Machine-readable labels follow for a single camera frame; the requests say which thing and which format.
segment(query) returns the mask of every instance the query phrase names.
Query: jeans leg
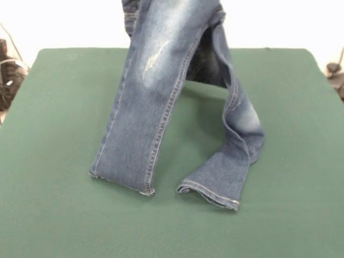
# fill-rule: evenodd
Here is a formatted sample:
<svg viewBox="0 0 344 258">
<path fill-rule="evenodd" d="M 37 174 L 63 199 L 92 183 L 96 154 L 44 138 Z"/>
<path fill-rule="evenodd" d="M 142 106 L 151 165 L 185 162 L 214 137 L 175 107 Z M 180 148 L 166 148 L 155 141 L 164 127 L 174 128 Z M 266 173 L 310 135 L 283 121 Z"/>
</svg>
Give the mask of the jeans leg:
<svg viewBox="0 0 344 258">
<path fill-rule="evenodd" d="M 194 190 L 216 206 L 237 211 L 248 168 L 259 157 L 264 132 L 256 111 L 234 75 L 221 24 L 213 28 L 212 39 L 221 74 L 230 92 L 223 112 L 226 142 L 182 181 L 177 192 L 185 194 Z"/>
<path fill-rule="evenodd" d="M 141 0 L 140 9 L 148 2 L 143 23 L 139 12 L 134 50 L 90 173 L 151 196 L 162 137 L 218 1 Z"/>
</svg>

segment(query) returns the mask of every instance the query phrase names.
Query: faded denim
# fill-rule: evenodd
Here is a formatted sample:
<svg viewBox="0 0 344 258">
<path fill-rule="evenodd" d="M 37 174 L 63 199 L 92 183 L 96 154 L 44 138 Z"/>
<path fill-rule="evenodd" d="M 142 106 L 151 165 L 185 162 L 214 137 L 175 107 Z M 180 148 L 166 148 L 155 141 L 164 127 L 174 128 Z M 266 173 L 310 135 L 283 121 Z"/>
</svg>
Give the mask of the faded denim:
<svg viewBox="0 0 344 258">
<path fill-rule="evenodd" d="M 152 196 L 161 141 L 185 79 L 227 88 L 226 142 L 188 175 L 177 192 L 199 192 L 208 202 L 238 210 L 250 164 L 264 133 L 235 77 L 219 0 L 122 0 L 131 45 L 93 177 Z"/>
</svg>

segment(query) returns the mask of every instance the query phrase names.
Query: distressed denim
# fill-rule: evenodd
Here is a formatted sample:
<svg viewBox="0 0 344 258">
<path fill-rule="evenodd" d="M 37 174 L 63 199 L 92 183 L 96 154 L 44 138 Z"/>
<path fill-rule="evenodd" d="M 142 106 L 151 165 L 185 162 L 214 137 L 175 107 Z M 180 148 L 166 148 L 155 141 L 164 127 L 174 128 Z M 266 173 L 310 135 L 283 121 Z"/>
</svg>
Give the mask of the distressed denim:
<svg viewBox="0 0 344 258">
<path fill-rule="evenodd" d="M 177 188 L 238 210 L 249 166 L 264 133 L 235 77 L 219 0 L 122 0 L 131 37 L 116 99 L 90 174 L 152 196 L 154 168 L 185 80 L 228 89 L 226 141 Z"/>
</svg>

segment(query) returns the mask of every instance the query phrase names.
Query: seam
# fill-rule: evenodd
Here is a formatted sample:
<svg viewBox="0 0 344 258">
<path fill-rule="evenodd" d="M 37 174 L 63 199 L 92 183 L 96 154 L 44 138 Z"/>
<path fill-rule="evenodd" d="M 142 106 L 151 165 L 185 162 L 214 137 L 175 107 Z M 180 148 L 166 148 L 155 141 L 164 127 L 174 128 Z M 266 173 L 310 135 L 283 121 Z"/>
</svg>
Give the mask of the seam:
<svg viewBox="0 0 344 258">
<path fill-rule="evenodd" d="M 236 203 L 236 204 L 240 205 L 240 203 L 237 200 L 230 199 L 228 197 L 224 197 L 224 196 L 218 195 L 218 194 L 214 193 L 213 191 L 211 191 L 209 188 L 205 187 L 204 185 L 201 185 L 201 184 L 196 183 L 196 182 L 191 181 L 191 180 L 183 180 L 183 182 L 192 183 L 192 184 L 198 185 L 199 187 L 202 187 L 203 189 L 207 190 L 208 192 L 210 192 L 211 194 L 215 195 L 218 198 L 221 198 L 221 199 L 224 199 L 224 200 L 228 200 L 228 201 L 230 201 L 232 203 Z"/>
<path fill-rule="evenodd" d="M 245 95 L 244 95 L 244 94 L 241 94 L 241 97 L 238 98 L 238 94 L 237 94 L 237 96 L 236 96 L 236 101 L 235 101 L 235 105 L 233 104 L 233 105 L 232 105 L 232 108 L 231 108 L 231 111 L 232 111 L 232 112 L 235 111 L 235 109 L 237 109 L 238 106 L 240 106 L 240 104 L 241 104 L 241 102 L 242 102 L 242 100 L 243 100 L 244 97 L 245 97 Z"/>
<path fill-rule="evenodd" d="M 214 30 L 213 33 L 216 33 L 217 31 L 219 31 L 219 29 L 220 29 L 219 26 L 217 26 L 217 27 L 215 28 L 215 30 Z M 219 40 L 220 40 L 219 34 L 216 33 L 216 35 L 217 35 L 217 39 L 218 39 L 218 41 L 219 41 Z M 237 84 L 237 79 L 236 79 L 234 73 L 232 72 L 231 68 L 229 67 L 229 65 L 226 64 L 226 66 L 227 66 L 227 68 L 228 68 L 228 72 L 229 72 L 229 74 L 230 74 L 231 81 L 233 81 L 233 84 L 234 84 L 234 85 L 230 85 L 230 86 L 234 87 L 234 89 L 233 89 L 233 93 L 232 93 L 232 95 L 231 95 L 230 100 L 227 102 L 227 104 L 226 104 L 226 106 L 225 106 L 225 108 L 224 108 L 224 116 L 225 116 L 225 117 L 228 115 L 228 113 L 230 112 L 231 108 L 234 106 L 235 100 L 236 100 L 236 98 L 238 97 L 238 96 L 237 96 L 237 95 L 238 95 L 238 84 Z"/>
<path fill-rule="evenodd" d="M 131 59 L 130 59 L 130 61 L 129 61 L 129 63 L 128 63 L 128 66 L 127 66 L 127 69 L 126 69 L 126 73 L 125 73 L 124 78 L 123 78 L 122 88 L 121 88 L 121 90 L 118 89 L 118 90 L 120 90 L 120 96 L 119 96 L 119 99 L 118 99 L 118 106 L 117 106 L 116 112 L 115 112 L 114 115 L 112 116 L 112 122 L 111 122 L 110 128 L 109 128 L 109 130 L 108 130 L 108 132 L 107 132 L 107 135 L 106 135 L 104 144 L 103 144 L 103 146 L 102 146 L 101 152 L 99 153 L 99 157 L 98 157 L 97 162 L 96 162 L 96 165 L 95 165 L 95 171 L 94 171 L 94 174 L 95 174 L 95 175 L 97 174 L 98 164 L 99 164 L 99 162 L 100 162 L 100 160 L 101 160 L 101 157 L 102 157 L 102 155 L 103 155 L 104 148 L 105 148 L 105 146 L 106 146 L 106 143 L 107 143 L 107 141 L 108 141 L 110 132 L 111 132 L 112 127 L 113 127 L 113 124 L 114 124 L 114 120 L 115 120 L 115 118 L 116 118 L 116 116 L 117 116 L 117 114 L 118 114 L 118 111 L 119 111 L 119 109 L 120 109 L 120 104 L 121 104 L 121 100 L 122 100 L 122 96 L 123 96 L 123 91 L 124 91 L 124 88 L 125 88 L 125 85 L 126 85 L 126 83 L 125 83 L 125 82 L 126 82 L 126 77 L 127 77 L 128 71 L 129 71 L 129 67 L 130 67 L 130 65 L 131 65 L 131 63 L 132 63 L 132 60 L 133 60 L 133 56 L 131 57 Z"/>
<path fill-rule="evenodd" d="M 146 164 L 145 179 L 144 179 L 144 190 L 146 190 L 146 191 L 152 192 L 151 182 L 152 182 L 153 171 L 154 171 L 156 160 L 157 160 L 157 153 L 159 151 L 161 141 L 162 141 L 162 136 L 166 130 L 166 124 L 167 124 L 167 122 L 171 116 L 171 110 L 172 110 L 172 108 L 176 102 L 176 99 L 177 99 L 176 96 L 179 95 L 181 88 L 182 88 L 181 87 L 181 84 L 183 83 L 182 77 L 183 77 L 183 74 L 185 74 L 187 72 L 185 70 L 186 62 L 189 59 L 191 52 L 195 49 L 196 42 L 198 41 L 199 36 L 201 35 L 201 33 L 203 31 L 204 31 L 204 27 L 199 29 L 199 31 L 196 34 L 196 38 L 191 43 L 191 46 L 190 46 L 186 56 L 183 59 L 183 62 L 182 62 L 181 68 L 180 68 L 180 72 L 179 72 L 179 76 L 178 76 L 177 81 L 173 87 L 172 93 L 170 94 L 167 106 L 164 109 L 163 116 L 160 119 L 158 129 L 155 133 L 153 143 L 150 147 L 149 157 L 148 157 L 148 161 Z"/>
</svg>

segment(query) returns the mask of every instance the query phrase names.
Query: scuff mark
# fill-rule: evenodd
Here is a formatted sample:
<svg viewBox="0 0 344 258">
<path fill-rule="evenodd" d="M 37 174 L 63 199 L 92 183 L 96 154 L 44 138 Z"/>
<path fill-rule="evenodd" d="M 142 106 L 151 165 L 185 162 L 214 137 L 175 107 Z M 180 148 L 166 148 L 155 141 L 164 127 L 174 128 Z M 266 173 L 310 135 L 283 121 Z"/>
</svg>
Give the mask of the scuff mark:
<svg viewBox="0 0 344 258">
<path fill-rule="evenodd" d="M 155 65 L 155 63 L 156 63 L 156 61 L 157 61 L 159 55 L 161 54 L 162 50 L 163 50 L 163 49 L 166 47 L 166 45 L 169 44 L 169 43 L 170 43 L 170 40 L 167 41 L 167 42 L 165 42 L 165 43 L 160 47 L 159 51 L 158 51 L 155 55 L 151 56 L 151 57 L 148 59 L 148 61 L 147 61 L 147 63 L 146 63 L 146 66 L 145 66 L 144 73 L 142 74 L 142 79 L 145 78 L 146 71 L 148 71 L 149 69 L 151 69 L 151 68 Z"/>
</svg>

